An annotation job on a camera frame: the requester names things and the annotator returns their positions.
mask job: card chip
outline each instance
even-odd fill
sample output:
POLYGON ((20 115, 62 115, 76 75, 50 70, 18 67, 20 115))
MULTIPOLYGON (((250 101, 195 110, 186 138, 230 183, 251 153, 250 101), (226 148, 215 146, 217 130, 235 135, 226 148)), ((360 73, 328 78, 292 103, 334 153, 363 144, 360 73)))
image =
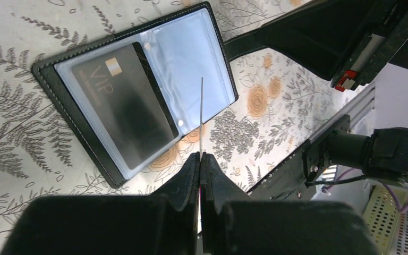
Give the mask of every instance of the card chip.
POLYGON ((120 65, 118 64, 118 61, 114 57, 107 60, 106 65, 112 76, 115 76, 123 72, 123 70, 121 70, 120 65))

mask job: black card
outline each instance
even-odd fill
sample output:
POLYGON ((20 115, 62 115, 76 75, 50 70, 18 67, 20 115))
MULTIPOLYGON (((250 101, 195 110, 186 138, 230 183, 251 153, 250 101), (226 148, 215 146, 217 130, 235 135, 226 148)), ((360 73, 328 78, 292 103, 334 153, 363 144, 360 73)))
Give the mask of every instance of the black card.
POLYGON ((178 136, 138 42, 72 68, 130 169, 178 136))

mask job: wire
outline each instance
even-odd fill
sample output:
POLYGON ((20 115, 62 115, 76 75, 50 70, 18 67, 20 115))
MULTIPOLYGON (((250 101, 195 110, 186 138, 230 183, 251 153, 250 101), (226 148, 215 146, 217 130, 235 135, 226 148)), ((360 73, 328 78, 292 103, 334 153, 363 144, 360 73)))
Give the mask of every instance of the wire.
MULTIPOLYGON (((358 169, 357 169, 357 168, 350 168, 350 169, 344 171, 344 172, 343 172, 339 177, 337 177, 337 179, 335 179, 335 180, 336 180, 336 181, 341 180, 343 177, 345 177, 345 175, 347 175, 348 173, 352 172, 353 170, 358 170, 358 169)), ((321 191, 326 194, 326 193, 328 193, 328 191, 329 191, 330 189, 332 189, 333 186, 334 186, 334 185, 324 186, 323 188, 321 188, 321 191)))
POLYGON ((313 181, 313 182, 307 182, 307 186, 314 186, 314 185, 339 185, 339 184, 345 184, 345 183, 350 183, 350 182, 356 182, 360 180, 365 180, 368 179, 367 175, 361 175, 361 176, 356 176, 353 178, 349 179, 344 179, 344 180, 335 180, 335 181, 313 181))
POLYGON ((393 192, 393 190, 387 185, 381 182, 381 184, 387 189, 388 193, 390 193, 390 195, 392 195, 393 200, 395 201, 395 205, 396 205, 396 209, 398 210, 398 212, 400 214, 405 213, 408 210, 408 202, 406 205, 404 205, 403 207, 401 207, 400 205, 400 200, 398 199, 398 197, 396 196, 396 194, 393 192))

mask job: black leather wallet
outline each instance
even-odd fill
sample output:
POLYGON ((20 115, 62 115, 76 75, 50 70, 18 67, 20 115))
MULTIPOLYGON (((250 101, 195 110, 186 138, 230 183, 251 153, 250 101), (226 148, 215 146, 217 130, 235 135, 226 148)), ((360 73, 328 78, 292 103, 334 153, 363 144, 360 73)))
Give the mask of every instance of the black leather wallet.
POLYGON ((113 188, 199 126, 201 77, 203 122, 238 98, 207 2, 35 63, 32 72, 113 188))

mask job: floral pattern fabric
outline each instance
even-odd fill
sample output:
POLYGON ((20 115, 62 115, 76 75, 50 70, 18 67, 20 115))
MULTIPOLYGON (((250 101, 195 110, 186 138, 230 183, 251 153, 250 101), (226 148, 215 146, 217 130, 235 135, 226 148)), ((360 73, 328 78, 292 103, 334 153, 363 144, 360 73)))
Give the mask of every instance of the floral pattern fabric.
MULTIPOLYGON (((198 0, 0 1, 0 249, 28 204, 57 194, 139 194, 159 188, 199 150, 195 130, 120 189, 99 174, 30 73, 33 62, 196 4, 198 0)), ((212 0, 225 40, 303 0, 212 0)), ((203 126, 203 149, 252 187, 358 91, 340 93, 264 49, 231 62, 239 99, 203 126)))

